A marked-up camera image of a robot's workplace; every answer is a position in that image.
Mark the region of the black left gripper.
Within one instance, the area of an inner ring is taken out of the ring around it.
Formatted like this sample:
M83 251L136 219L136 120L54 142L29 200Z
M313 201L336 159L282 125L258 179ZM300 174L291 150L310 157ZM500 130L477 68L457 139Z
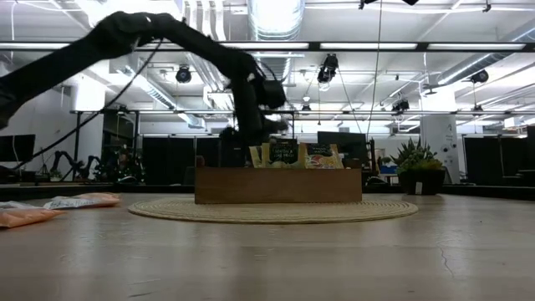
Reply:
M237 143L235 157L237 166L250 167L248 146L243 143L263 143L271 134L288 129L284 120L269 120L259 108L259 96L265 79L232 80L231 88L235 103L237 128L228 126L219 135L225 142Z

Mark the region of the white orange tea bag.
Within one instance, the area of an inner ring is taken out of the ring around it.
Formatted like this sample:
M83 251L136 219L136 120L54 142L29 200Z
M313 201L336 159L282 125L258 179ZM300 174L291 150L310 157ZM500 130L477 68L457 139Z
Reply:
M45 222L62 214L64 214L63 211L49 210L45 208L0 209L0 228L14 228L38 222Z
M26 210L26 209L36 209L36 206L29 205L27 203L22 203L22 202L13 202L13 201L0 202L0 210L5 210L5 209L22 209L22 210Z
M91 192L77 196L56 196L43 205L50 210L79 209L93 207L114 207L121 203L118 194L108 192Z

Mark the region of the wooden compartment tea box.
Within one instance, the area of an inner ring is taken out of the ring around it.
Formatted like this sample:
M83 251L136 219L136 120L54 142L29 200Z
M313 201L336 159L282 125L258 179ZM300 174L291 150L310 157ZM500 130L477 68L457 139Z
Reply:
M202 167L196 169L196 204L361 202L360 169Z

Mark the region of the round woven straw placemat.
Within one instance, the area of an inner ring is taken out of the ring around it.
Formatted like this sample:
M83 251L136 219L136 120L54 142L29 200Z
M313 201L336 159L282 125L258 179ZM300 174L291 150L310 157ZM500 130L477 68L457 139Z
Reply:
M137 202L132 214L183 222L231 224L325 224L407 217L417 205L391 200L351 203L196 204L191 198L166 197Z

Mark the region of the black partition panel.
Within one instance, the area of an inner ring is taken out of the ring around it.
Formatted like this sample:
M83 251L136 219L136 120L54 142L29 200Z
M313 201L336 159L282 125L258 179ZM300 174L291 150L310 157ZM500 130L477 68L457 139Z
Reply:
M278 140L264 141L274 143ZM247 144L262 146L263 143ZM142 141L142 164L145 181L149 185L195 184L196 170L202 167L242 168L237 166L235 145L218 138L209 137L145 137Z

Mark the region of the black computer monitor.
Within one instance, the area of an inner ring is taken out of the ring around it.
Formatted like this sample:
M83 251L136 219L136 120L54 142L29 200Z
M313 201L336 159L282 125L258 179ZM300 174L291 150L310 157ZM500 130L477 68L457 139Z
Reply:
M319 131L317 137L319 144L335 144L338 152L349 158L362 161L368 158L365 134Z
M0 162L25 161L32 157L36 135L0 136Z

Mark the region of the white LED light strip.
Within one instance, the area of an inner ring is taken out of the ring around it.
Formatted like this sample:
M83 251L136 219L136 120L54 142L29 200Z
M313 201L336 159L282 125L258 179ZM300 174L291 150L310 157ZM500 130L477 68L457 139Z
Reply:
M502 51L520 50L526 46L525 43L430 43L428 50L483 50Z
M160 51L183 51L184 49L172 43L148 43L143 46L137 47L136 51L153 51L159 49Z
M15 43L15 42L1 42L0 50L5 51L46 51L56 50L69 46L68 43Z
M351 50L413 50L417 43L321 43L321 49L351 49Z
M290 51L294 49L308 49L308 43L269 43L269 42L245 42L245 43L222 43L223 46L229 48L240 48L247 51L260 50L282 50Z

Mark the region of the potted succulent plant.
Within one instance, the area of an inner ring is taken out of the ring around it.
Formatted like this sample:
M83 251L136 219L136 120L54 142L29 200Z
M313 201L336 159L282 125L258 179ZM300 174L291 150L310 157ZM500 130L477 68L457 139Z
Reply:
M421 139L402 143L397 156L391 156L396 174L407 195L433 196L442 188L446 169L436 153Z

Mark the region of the silver ventilation duct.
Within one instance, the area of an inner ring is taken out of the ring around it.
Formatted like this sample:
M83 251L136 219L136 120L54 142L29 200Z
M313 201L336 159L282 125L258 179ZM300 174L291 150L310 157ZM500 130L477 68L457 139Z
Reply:
M247 0L251 40L287 42L297 40L303 21L305 0ZM269 78L282 82L292 67L289 53L259 53L257 60Z

